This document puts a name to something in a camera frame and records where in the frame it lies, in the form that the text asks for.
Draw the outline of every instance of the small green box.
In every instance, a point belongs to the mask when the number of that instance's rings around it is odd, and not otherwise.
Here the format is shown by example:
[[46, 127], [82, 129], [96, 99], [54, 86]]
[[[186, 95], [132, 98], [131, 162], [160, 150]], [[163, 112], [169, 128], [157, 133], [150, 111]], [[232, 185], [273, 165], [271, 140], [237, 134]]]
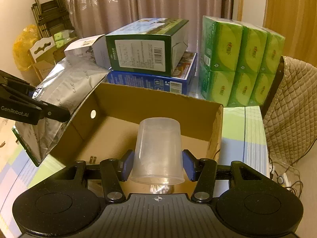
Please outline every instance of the small green box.
[[231, 71], [237, 67], [242, 26], [232, 20], [204, 16], [200, 63], [212, 71]]
[[65, 40], [64, 40], [64, 39], [58, 40], [58, 41], [55, 42], [56, 48], [60, 48], [60, 47], [62, 47], [64, 44], [65, 44]]
[[211, 71], [200, 66], [199, 89], [202, 96], [227, 106], [235, 72]]
[[236, 72], [228, 107], [247, 106], [256, 81], [256, 73]]
[[272, 86], [274, 74], [259, 73], [249, 100], [249, 106], [263, 105]]
[[106, 41], [113, 70], [170, 77], [188, 47], [188, 20], [141, 19]]
[[239, 23], [243, 25], [243, 33], [236, 71], [257, 74], [264, 54], [267, 31], [249, 23]]
[[263, 29], [267, 31], [267, 40], [259, 72], [275, 74], [283, 52], [285, 37], [270, 29]]
[[63, 39], [63, 33], [61, 32], [58, 32], [56, 34], [54, 34], [54, 41], [59, 41], [59, 40], [62, 40]]

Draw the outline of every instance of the clear plastic cup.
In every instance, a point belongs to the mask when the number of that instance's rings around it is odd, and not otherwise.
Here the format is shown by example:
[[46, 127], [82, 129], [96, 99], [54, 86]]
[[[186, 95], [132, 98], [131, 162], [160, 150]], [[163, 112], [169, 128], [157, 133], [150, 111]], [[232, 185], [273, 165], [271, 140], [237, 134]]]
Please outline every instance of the clear plastic cup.
[[131, 180], [155, 185], [185, 181], [178, 121], [156, 117], [140, 123]]

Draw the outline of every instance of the cardboard box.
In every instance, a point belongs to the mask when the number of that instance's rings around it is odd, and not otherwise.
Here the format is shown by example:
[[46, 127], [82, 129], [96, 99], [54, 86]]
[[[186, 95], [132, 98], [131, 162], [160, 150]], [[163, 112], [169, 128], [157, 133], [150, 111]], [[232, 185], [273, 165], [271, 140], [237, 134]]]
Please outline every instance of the cardboard box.
[[231, 71], [237, 67], [242, 26], [231, 20], [204, 16], [200, 63], [212, 71]]
[[266, 46], [260, 67], [261, 73], [275, 74], [283, 52], [285, 37], [267, 29]]
[[211, 71], [205, 67], [199, 69], [199, 89], [204, 99], [227, 106], [235, 72]]
[[257, 74], [259, 72], [267, 31], [252, 24], [239, 22], [243, 25], [237, 72]]
[[193, 77], [195, 76], [196, 59], [196, 53], [185, 52], [179, 64], [175, 68], [172, 77], [111, 71], [107, 75], [107, 78], [109, 83], [145, 87], [187, 95], [190, 90]]
[[188, 20], [141, 19], [106, 41], [113, 70], [171, 77], [188, 47]]
[[37, 57], [36, 62], [32, 64], [32, 67], [39, 79], [39, 83], [42, 82], [54, 68], [55, 60], [53, 54], [56, 49], [56, 46], [51, 47], [49, 50]]
[[248, 105], [256, 77], [256, 73], [236, 72], [227, 107], [244, 107]]
[[249, 106], [263, 105], [272, 86], [274, 74], [259, 73], [249, 100]]
[[100, 67], [109, 69], [105, 35], [82, 38], [72, 42], [65, 50], [65, 56], [79, 56], [91, 61]]
[[[96, 117], [91, 118], [91, 111]], [[96, 164], [108, 158], [120, 158], [128, 149], [135, 149], [139, 123], [150, 117], [169, 117], [181, 128], [182, 149], [189, 149], [197, 158], [213, 158], [220, 149], [223, 107], [220, 104], [192, 97], [146, 88], [101, 83], [89, 96], [51, 152], [65, 165], [75, 160]], [[175, 185], [175, 193], [194, 190], [188, 180]], [[150, 186], [128, 180], [121, 182], [126, 195], [149, 193]]]

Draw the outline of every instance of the beige curtain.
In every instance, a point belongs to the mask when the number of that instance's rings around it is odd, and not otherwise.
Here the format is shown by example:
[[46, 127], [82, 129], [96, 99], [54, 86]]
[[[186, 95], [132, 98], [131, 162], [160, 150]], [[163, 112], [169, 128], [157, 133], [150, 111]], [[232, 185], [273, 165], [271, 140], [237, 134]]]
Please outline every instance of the beige curtain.
[[[225, 0], [223, 11], [231, 10]], [[202, 16], [221, 16], [222, 0], [65, 0], [79, 36], [87, 37], [114, 31], [141, 18], [188, 19], [189, 51], [198, 51]]]

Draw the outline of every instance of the blue box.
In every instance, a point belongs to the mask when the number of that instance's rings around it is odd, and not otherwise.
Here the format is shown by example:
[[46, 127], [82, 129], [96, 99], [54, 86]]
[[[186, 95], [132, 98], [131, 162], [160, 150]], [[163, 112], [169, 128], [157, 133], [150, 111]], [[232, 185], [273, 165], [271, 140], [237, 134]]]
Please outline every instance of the blue box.
[[197, 53], [185, 51], [172, 77], [122, 71], [111, 71], [107, 77], [109, 83], [113, 84], [145, 87], [187, 95], [195, 75], [196, 60]]

